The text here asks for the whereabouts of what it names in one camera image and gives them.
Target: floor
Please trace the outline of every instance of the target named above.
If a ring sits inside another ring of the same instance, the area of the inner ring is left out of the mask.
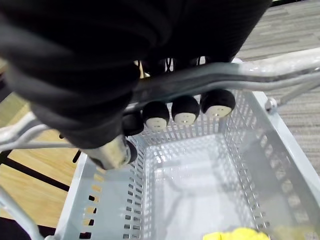
[[[271,7],[247,39],[238,57],[251,61],[320,47],[319,13],[320,0]],[[280,89],[267,94],[278,98],[286,91],[288,89]],[[0,127],[15,123],[28,110],[22,99],[11,94],[0,103]],[[281,107],[279,113],[320,175],[320,89],[294,99]],[[39,137],[60,141],[59,134],[54,131]],[[1,185],[37,224],[55,228],[76,167],[76,156],[76,149],[1,152]],[[17,170],[22,163],[26,166],[24,171]],[[0,210],[0,217],[9,216]]]
[[[243,61],[320,47],[320,0],[306,0],[269,8],[241,48]],[[279,98],[289,89],[267,92]],[[313,167],[320,175],[320,87],[279,108]]]

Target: black cloth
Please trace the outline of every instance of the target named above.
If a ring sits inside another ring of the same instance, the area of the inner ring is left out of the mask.
[[[228,62],[271,0],[0,0],[9,86],[79,148],[122,132],[134,60]]]

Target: wire basket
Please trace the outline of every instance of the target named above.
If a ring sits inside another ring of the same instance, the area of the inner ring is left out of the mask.
[[[249,227],[275,240],[318,240],[320,181],[262,92],[234,91],[226,118],[129,140],[138,158],[117,170],[82,154],[55,239],[200,240]]]

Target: gray carpet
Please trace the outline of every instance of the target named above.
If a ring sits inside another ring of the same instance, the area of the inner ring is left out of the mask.
[[[271,7],[237,57],[243,61],[320,47],[320,0]],[[267,92],[278,98],[288,89]],[[279,108],[282,119],[320,175],[320,87]]]

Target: yellow sponge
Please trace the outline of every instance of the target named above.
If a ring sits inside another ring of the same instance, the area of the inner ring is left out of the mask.
[[[203,236],[202,240],[269,240],[263,232],[251,228],[239,227],[233,232],[213,232]]]

